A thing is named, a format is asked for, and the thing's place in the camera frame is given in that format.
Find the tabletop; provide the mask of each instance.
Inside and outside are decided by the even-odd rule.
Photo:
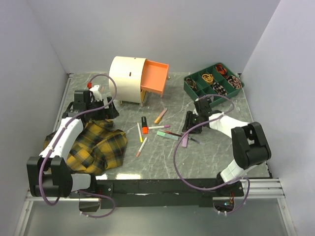
[[[68,104],[73,101],[74,91],[85,89],[89,79],[97,73],[71,74],[68,87],[62,103],[62,113]],[[193,111],[194,105],[191,98],[183,89],[183,79],[189,73],[169,73],[170,80],[166,81],[163,97],[159,94],[149,92],[144,107],[136,103],[123,102],[119,104],[114,101],[119,116],[113,119],[114,129],[120,129],[126,133],[128,145],[125,152],[124,164],[121,167],[105,171],[97,179],[169,179],[178,178],[173,165],[173,152],[177,141],[157,136],[156,130],[149,130],[143,139],[148,137],[139,158],[136,154],[141,146],[137,122],[141,124],[141,117],[147,118],[148,126],[154,126],[154,120],[168,108],[158,125],[170,125],[164,129],[180,134],[185,123],[187,111]],[[93,85],[105,87],[103,98],[110,95],[108,79],[97,77]],[[232,118],[252,122],[252,116],[248,103],[241,90],[237,96],[232,98],[235,109],[228,115]],[[216,110],[227,111],[231,104],[224,102],[215,107]],[[203,128],[201,134],[190,134],[192,138],[206,143],[200,145],[189,140],[187,148],[179,146],[176,154],[176,163],[179,172],[184,178],[215,178],[233,160],[232,140],[226,135]],[[255,167],[248,172],[249,177],[269,177],[266,163]]]

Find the metal frame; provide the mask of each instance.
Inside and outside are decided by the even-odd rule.
[[[287,206],[285,199],[278,199],[281,215],[284,221],[284,225],[288,236],[297,236],[294,223],[290,214],[289,207]]]
[[[214,187],[218,185],[215,178],[187,179],[191,184],[201,188]],[[237,182],[217,191],[202,192],[190,188],[180,179],[126,179],[126,180],[98,180],[97,190],[103,195],[115,199],[117,207],[160,207],[160,206],[200,206],[213,207],[212,198],[229,197],[233,191],[234,195],[244,195],[241,182]],[[72,192],[70,199],[85,200],[87,197],[81,193]],[[27,200],[33,200],[28,193]],[[107,199],[101,200],[101,209],[112,208]]]
[[[69,74],[69,78],[68,78],[68,81],[67,81],[64,93],[63,93],[63,97],[62,97],[62,100],[61,100],[61,105],[60,105],[60,108],[59,108],[59,111],[58,111],[58,116],[57,116],[57,119],[56,119],[53,131],[55,131],[57,129],[58,125],[59,125],[59,122],[60,122],[59,120],[60,120],[60,117],[61,117],[63,103],[64,103],[65,96],[66,96],[66,93],[68,91],[69,83],[71,82],[71,80],[72,80],[72,74]],[[98,180],[97,182],[98,183],[106,183],[104,186],[106,186],[106,189],[109,192],[111,192],[112,196],[115,198],[115,192],[113,193],[113,191],[112,191],[113,187],[109,187],[108,188],[108,184],[110,182],[112,182],[112,183],[115,183],[115,185],[116,185],[116,183],[119,183],[119,181],[126,181],[126,180],[110,180],[110,181]],[[142,183],[144,183],[146,181],[150,182],[150,180],[131,180],[131,181],[142,182]],[[198,181],[198,180],[197,179],[190,179],[189,181]],[[240,188],[239,190],[242,190],[242,192],[244,194],[244,192],[247,191],[247,182],[245,180],[242,180],[241,184],[242,184],[242,186],[239,187]],[[183,188],[183,189],[179,189],[179,190],[186,191],[186,193],[184,193],[184,192],[182,193],[183,196],[185,196],[185,194],[188,194],[188,196],[189,196],[189,193],[192,193],[193,191],[196,193],[195,190],[191,190],[191,189]],[[152,192],[152,191],[147,191],[146,192],[144,190],[141,190],[140,192],[133,192],[133,193],[131,193],[131,195],[133,195],[134,197],[137,197],[137,196],[150,196],[150,195],[157,195],[157,194],[158,194],[157,192]],[[179,196],[180,195],[179,193],[174,193],[174,191],[173,192],[169,192],[169,193],[165,193],[165,194],[167,194],[169,196],[174,196],[174,195],[175,196]],[[211,198],[213,200],[228,199],[228,197],[217,197],[217,196],[215,196],[215,194],[211,196]],[[284,220],[285,227],[287,229],[288,235],[289,236],[297,235],[296,232],[295,232],[295,228],[294,228],[294,225],[293,225],[293,222],[292,222],[292,219],[291,219],[288,207],[286,205],[284,192],[283,192],[283,189],[281,187],[279,179],[272,179],[272,178],[255,178],[255,179],[251,179],[251,188],[250,188],[250,192],[249,192],[249,199],[278,199],[279,206],[280,206],[280,209],[281,209],[281,213],[282,213],[282,216],[283,216],[283,220]],[[22,212],[21,212],[21,216],[20,216],[19,222],[17,224],[17,228],[16,228],[15,233],[14,233],[15,236],[22,236],[22,235],[24,235],[25,229],[26,229],[26,226],[27,226],[27,223],[28,223],[28,219],[29,219],[29,216],[30,216],[30,212],[32,210],[32,205],[33,205],[34,201],[43,201],[43,199],[39,198],[39,197],[33,197],[31,195],[30,191],[28,190],[26,198],[25,198],[25,203],[24,203],[24,206],[23,206],[23,209],[22,209]],[[80,199],[78,199],[78,198],[60,198],[60,201],[80,201]],[[89,201],[93,201],[94,202],[94,201],[98,201],[98,199],[97,198],[85,198],[84,201],[85,202],[89,202]]]

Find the plaid fabric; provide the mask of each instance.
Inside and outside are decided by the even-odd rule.
[[[127,146],[126,133],[113,127],[111,120],[90,121],[75,140],[67,165],[76,173],[102,174],[105,170],[121,166]],[[45,139],[48,146],[55,132]]]

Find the purple cable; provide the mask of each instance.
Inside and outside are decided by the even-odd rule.
[[[225,97],[225,96],[218,95],[218,94],[208,94],[208,95],[205,95],[205,96],[203,96],[203,97],[201,97],[201,98],[199,98],[199,99],[206,98],[206,97],[211,97],[211,96],[217,96],[217,97],[223,97],[223,98],[225,98],[227,101],[229,101],[229,102],[232,104],[232,107],[229,108],[227,112],[224,112],[224,113],[223,113],[222,115],[220,115],[219,117],[217,117],[217,118],[215,118],[215,119],[211,119],[211,120],[205,121],[205,122],[202,122],[202,123],[200,123],[200,124],[197,124],[197,125],[195,125],[194,127],[190,128],[188,131],[186,131],[186,132],[182,135],[182,137],[179,139],[178,143],[176,144],[175,149],[174,149],[174,153],[173,153],[173,164],[174,164],[174,168],[175,168],[175,171],[176,171],[178,177],[181,179],[182,182],[184,182],[184,183],[185,183],[186,185],[188,185],[189,187],[194,188],[194,189],[196,189],[196,190],[201,190],[201,191],[216,190],[216,189],[221,188],[221,187],[223,187],[223,186],[226,186],[226,185],[228,185],[228,184],[230,184],[230,183],[234,183],[234,182],[237,182],[237,181],[243,179],[243,178],[241,178],[241,177],[238,177],[238,178],[232,179],[232,180],[230,180],[230,181],[228,181],[228,182],[222,183],[222,184],[220,184],[220,185],[218,185],[218,186],[215,186],[215,187],[212,187],[212,188],[200,188],[200,187],[197,187],[197,186],[192,185],[191,183],[188,183],[188,182],[181,176],[181,174],[180,174],[179,171],[178,171],[178,168],[177,168],[177,165],[176,165],[176,151],[177,151],[178,146],[180,145],[181,141],[183,140],[183,138],[184,138],[186,135],[188,135],[189,132],[191,132],[192,130],[194,130],[194,129],[200,127],[200,126],[203,126],[203,125],[205,125],[205,124],[209,124],[210,122],[213,122],[213,121],[216,121],[216,120],[218,120],[218,119],[221,119],[225,114],[230,113],[230,112],[233,111],[234,108],[235,108],[235,104],[233,103],[233,101],[232,101],[231,99],[229,99],[229,98],[227,98],[227,97]],[[250,180],[249,180],[247,177],[244,177],[244,178],[248,181],[249,186],[250,186]],[[239,209],[239,208],[244,204],[244,202],[246,201],[246,199],[247,199],[247,197],[248,197],[249,189],[250,189],[250,188],[248,187],[247,193],[246,193],[245,198],[244,198],[244,200],[242,201],[242,203],[241,203],[236,209],[234,209],[234,210],[231,211],[231,212],[236,211],[237,209]]]
[[[103,217],[106,217],[106,216],[110,215],[111,213],[113,213],[113,211],[116,208],[116,202],[114,201],[114,199],[112,199],[110,197],[107,197],[107,196],[101,195],[101,194],[96,194],[96,193],[88,193],[88,192],[85,192],[85,191],[82,191],[82,190],[78,190],[78,192],[79,193],[83,193],[83,194],[88,194],[88,195],[91,195],[91,196],[94,196],[94,197],[106,198],[106,199],[110,200],[113,203],[113,208],[111,209],[110,212],[106,213],[105,215],[89,215],[89,214],[86,214],[85,212],[82,212],[82,214],[87,216],[87,217],[96,218],[96,219],[97,218],[103,218]]]
[[[114,96],[113,96],[112,100],[110,100],[107,104],[105,104],[105,105],[102,106],[102,107],[98,107],[98,108],[95,108],[95,109],[83,111],[83,112],[81,112],[81,113],[76,114],[74,117],[72,117],[72,118],[65,124],[64,128],[61,129],[61,132],[59,133],[59,135],[56,137],[54,143],[52,144],[52,149],[54,149],[54,148],[56,147],[58,141],[59,141],[60,138],[62,137],[62,135],[63,135],[64,131],[66,130],[66,128],[68,127],[68,125],[69,125],[71,122],[73,122],[76,118],[78,118],[79,116],[84,115],[84,114],[86,114],[86,113],[89,113],[89,112],[95,112],[95,111],[104,109],[105,107],[107,107],[108,105],[110,105],[110,104],[114,101],[114,99],[115,99],[115,97],[116,97],[116,93],[117,93],[117,87],[116,87],[116,84],[115,84],[114,80],[113,80],[111,77],[109,77],[108,75],[106,75],[106,74],[98,74],[98,75],[93,76],[93,77],[90,79],[90,82],[92,82],[92,80],[93,80],[94,78],[98,77],[98,76],[105,76],[105,77],[107,77],[108,79],[110,79],[110,80],[112,81],[112,83],[113,83],[113,85],[114,85],[114,88],[115,88],[115,92],[114,92]],[[44,166],[45,166],[45,164],[46,164],[48,158],[50,157],[51,153],[53,152],[52,149],[50,149],[50,150],[48,151],[47,156],[44,158],[44,160],[43,160],[43,162],[42,162],[42,164],[41,164],[41,166],[40,166],[40,169],[39,169],[39,177],[38,177],[38,182],[39,182],[38,185],[39,185],[40,194],[41,194],[42,198],[44,199],[44,202],[47,203],[47,204],[50,205],[50,206],[54,206],[54,205],[58,202],[58,200],[59,200],[59,198],[60,198],[60,197],[57,197],[57,199],[56,199],[53,203],[50,202],[50,201],[47,199],[47,197],[46,197],[46,195],[45,195],[45,192],[44,192],[44,188],[43,188],[43,172],[44,172]],[[102,197],[105,197],[105,198],[107,198],[107,199],[113,200],[113,199],[111,199],[111,198],[109,198],[109,197],[107,197],[107,196],[103,196],[103,195],[102,195]]]

